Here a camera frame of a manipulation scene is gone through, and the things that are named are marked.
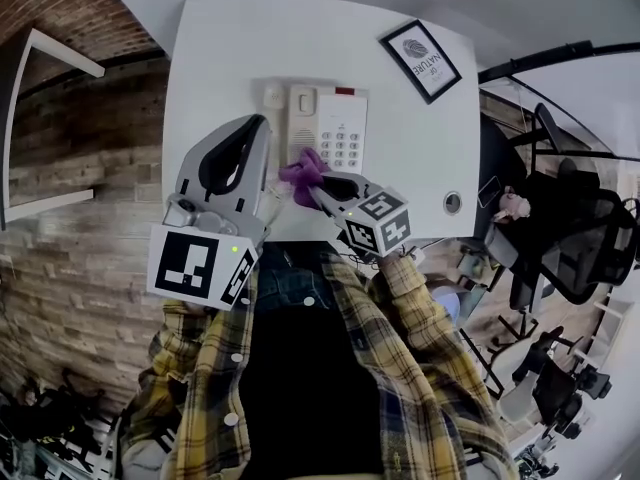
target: person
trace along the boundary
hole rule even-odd
[[[327,243],[267,243],[231,311],[166,301],[120,476],[517,478],[424,276],[395,253],[378,265],[369,280]]]

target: picture frame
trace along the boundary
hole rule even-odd
[[[462,80],[460,72],[420,20],[379,40],[428,105]]]

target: plaid shirt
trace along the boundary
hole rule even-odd
[[[465,450],[473,448],[504,465],[507,478],[517,478],[487,390],[411,259],[385,262],[368,281],[337,254],[320,258],[354,354],[378,384],[384,477],[466,478]],[[140,375],[141,390],[121,434],[122,452],[149,439],[179,405],[169,475],[241,477],[251,450],[239,380],[250,360],[257,279],[254,271],[240,296],[250,299],[248,306],[238,303],[213,317],[179,301],[165,303],[165,324],[150,347],[152,367]],[[242,360],[234,362],[232,354]],[[188,383],[184,403],[172,394],[175,381]],[[234,426],[224,423],[229,413],[239,416]]]

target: purple object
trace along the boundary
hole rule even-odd
[[[295,187],[293,200],[297,204],[319,210],[309,188],[322,185],[322,173],[330,170],[315,150],[304,148],[300,153],[300,160],[280,169],[279,176],[282,181],[288,181]]]

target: shirt sleeve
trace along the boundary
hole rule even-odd
[[[164,324],[149,346],[151,367],[139,376],[139,390],[125,410],[121,453],[167,426],[184,401],[202,335],[211,322],[202,307],[167,300]]]
[[[518,478],[486,386],[451,317],[409,257],[382,261],[369,292],[416,359],[465,447],[489,453]]]

